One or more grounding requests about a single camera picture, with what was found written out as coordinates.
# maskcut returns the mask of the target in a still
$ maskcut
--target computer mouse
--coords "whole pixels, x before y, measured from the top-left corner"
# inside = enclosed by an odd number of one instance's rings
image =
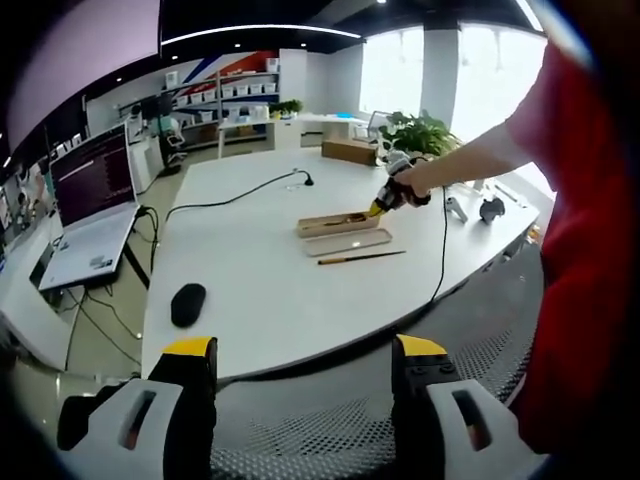
[[[207,296],[207,290],[199,283],[187,283],[171,300],[171,323],[189,328],[196,323]]]

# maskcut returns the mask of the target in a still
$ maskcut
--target red shirt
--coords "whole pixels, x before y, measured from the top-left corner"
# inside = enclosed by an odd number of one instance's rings
[[[627,320],[635,210],[598,88],[549,45],[536,83],[506,122],[558,192],[542,246],[547,287],[514,406],[523,439],[538,452],[561,450],[588,420]]]

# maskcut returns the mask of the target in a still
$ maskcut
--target ceiling light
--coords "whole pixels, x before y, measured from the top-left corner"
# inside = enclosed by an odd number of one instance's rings
[[[221,28],[212,28],[211,30],[202,30],[201,32],[189,33],[187,35],[182,35],[180,37],[170,38],[169,40],[164,40],[162,45],[169,45],[171,43],[179,42],[181,40],[187,40],[189,38],[200,37],[202,35],[209,35],[210,33],[221,33],[221,32],[233,32],[236,30],[258,30],[261,28],[279,28],[284,30],[309,30],[311,32],[323,32],[323,33],[333,33],[335,35],[342,35],[345,37],[351,38],[362,38],[362,35],[358,35],[356,33],[343,32],[342,30],[334,30],[332,28],[322,28],[322,27],[310,27],[309,25],[277,25],[277,24],[264,24],[264,25],[237,25],[235,27],[221,27]]]
[[[529,23],[531,24],[533,29],[541,32],[542,25],[540,25],[538,17],[536,17],[536,14],[533,13],[533,10],[531,9],[531,6],[527,2],[527,0],[516,0],[516,3],[520,7],[520,10],[522,10],[522,13],[524,13],[527,17],[527,20],[529,20]]]

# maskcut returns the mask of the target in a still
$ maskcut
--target red sleeve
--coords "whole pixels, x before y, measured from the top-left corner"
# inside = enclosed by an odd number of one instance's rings
[[[565,61],[560,50],[549,43],[538,78],[516,111],[505,121],[513,141],[534,159],[549,179],[555,170],[552,165],[553,134],[559,126],[556,100]]]

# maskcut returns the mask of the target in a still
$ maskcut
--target window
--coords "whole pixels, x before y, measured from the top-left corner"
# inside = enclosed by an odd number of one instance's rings
[[[422,27],[370,37],[363,48],[360,110],[417,115],[422,92]]]
[[[533,85],[546,45],[546,38],[519,30],[463,24],[452,132],[468,142],[506,120]],[[535,165],[518,173],[551,193]]]

